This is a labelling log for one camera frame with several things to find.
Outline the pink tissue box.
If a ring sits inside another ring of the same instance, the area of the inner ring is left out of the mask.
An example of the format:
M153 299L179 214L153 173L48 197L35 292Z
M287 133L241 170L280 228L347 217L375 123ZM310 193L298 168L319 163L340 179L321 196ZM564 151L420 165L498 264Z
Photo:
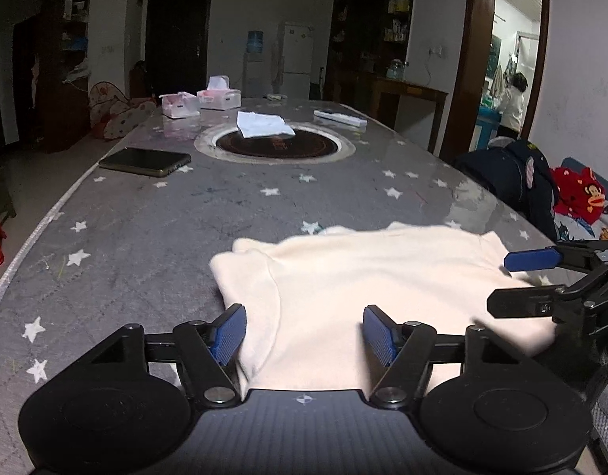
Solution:
M242 92L230 87L227 75L209 77L207 88L197 92L201 109L230 110L242 105Z

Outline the white folded cloth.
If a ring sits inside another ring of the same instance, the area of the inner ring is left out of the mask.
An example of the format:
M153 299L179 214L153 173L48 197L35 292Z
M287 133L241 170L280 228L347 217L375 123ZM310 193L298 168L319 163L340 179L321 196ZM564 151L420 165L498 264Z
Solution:
M292 127L278 115L238 112L236 127L244 139L271 137L277 135L294 136Z

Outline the dark wooden shelf unit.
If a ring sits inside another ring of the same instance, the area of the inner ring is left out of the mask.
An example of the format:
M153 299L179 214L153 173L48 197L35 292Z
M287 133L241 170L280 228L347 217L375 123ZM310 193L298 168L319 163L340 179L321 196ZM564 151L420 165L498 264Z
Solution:
M369 84L405 62L414 0L334 0L323 98L364 107Z

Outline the pink floral fan cover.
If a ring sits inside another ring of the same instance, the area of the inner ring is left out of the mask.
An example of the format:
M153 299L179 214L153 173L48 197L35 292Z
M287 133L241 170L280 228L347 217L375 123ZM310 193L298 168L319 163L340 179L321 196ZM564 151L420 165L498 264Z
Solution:
M157 108L152 98L129 99L110 82L93 85L89 91L90 129L104 141L122 139L147 120Z

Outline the water dispenser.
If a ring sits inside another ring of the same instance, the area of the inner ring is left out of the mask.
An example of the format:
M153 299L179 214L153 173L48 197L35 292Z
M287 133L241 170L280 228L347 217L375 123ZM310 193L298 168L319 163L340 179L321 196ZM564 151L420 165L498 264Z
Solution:
M261 98L269 87L269 67L264 52L264 32L250 30L242 59L242 94L245 98Z

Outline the black smartphone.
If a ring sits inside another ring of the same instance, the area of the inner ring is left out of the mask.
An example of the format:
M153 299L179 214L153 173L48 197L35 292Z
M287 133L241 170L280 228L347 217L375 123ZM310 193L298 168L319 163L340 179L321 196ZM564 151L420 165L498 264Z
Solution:
M103 158L99 167L122 173L162 178L191 162L188 153L127 147Z

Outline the dark wooden side table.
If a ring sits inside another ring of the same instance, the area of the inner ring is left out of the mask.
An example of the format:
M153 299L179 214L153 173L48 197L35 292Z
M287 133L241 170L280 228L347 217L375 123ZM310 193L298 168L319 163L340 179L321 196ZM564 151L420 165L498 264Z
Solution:
M388 116L388 112L381 110L381 102L384 97L397 97L398 104L395 118L401 114L419 113L432 114L432 124L426 143L426 150L435 153L440 127L444 114L444 106L449 94L445 91L418 83L406 82L406 80L393 80L393 78L375 76L370 83L370 98L368 103L368 116L376 121L382 122L382 117Z

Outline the cream white garment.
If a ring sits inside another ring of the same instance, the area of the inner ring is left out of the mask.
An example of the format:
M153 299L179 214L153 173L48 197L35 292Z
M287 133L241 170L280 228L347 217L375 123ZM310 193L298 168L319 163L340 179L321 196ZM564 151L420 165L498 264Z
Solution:
M526 287L509 275L495 233L394 222L383 230L341 226L278 243L239 238L210 262L226 304L241 304L242 389L369 391L381 368L363 337L371 304L397 323L417 321L461 334L482 324L528 355L548 348L554 323L494 319L495 289Z

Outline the person in white top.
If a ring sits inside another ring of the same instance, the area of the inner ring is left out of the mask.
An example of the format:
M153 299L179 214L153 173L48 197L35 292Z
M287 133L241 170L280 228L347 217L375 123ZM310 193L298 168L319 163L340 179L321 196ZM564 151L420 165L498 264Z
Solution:
M528 80L524 74L517 72L511 79L511 84L503 92L497 112L500 113L498 136L518 139L522 133L527 110L525 92Z

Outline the white refrigerator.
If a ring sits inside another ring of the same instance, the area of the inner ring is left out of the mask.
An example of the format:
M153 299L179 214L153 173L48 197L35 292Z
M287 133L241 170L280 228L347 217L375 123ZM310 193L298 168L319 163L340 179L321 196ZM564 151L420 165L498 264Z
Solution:
M309 97L313 47L313 27L287 21L279 26L276 86L288 99Z

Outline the white remote control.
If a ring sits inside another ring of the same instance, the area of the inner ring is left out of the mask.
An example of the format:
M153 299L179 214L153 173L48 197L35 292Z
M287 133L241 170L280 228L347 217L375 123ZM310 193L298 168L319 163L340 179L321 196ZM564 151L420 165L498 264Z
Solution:
M339 124L341 123L347 125L348 127L356 127L357 129L367 127L367 120L357 116L342 113L332 113L321 109L315 109L313 111L313 116L324 120L338 122Z

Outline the round induction cooktop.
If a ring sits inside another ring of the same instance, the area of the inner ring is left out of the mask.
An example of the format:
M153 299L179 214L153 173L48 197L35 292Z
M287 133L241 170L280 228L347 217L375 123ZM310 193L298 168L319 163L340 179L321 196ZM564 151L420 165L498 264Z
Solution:
M354 155L349 139L327 127L291 122L294 135L245 139L235 124L220 124L201 132L194 149L215 160L238 164L307 165L346 160Z

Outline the brown wooden cabinet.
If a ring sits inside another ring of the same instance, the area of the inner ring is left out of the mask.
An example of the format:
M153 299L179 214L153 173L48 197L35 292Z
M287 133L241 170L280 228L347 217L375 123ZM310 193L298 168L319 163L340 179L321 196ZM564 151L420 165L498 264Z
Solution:
M0 160L55 152L90 130L90 0L0 0Z

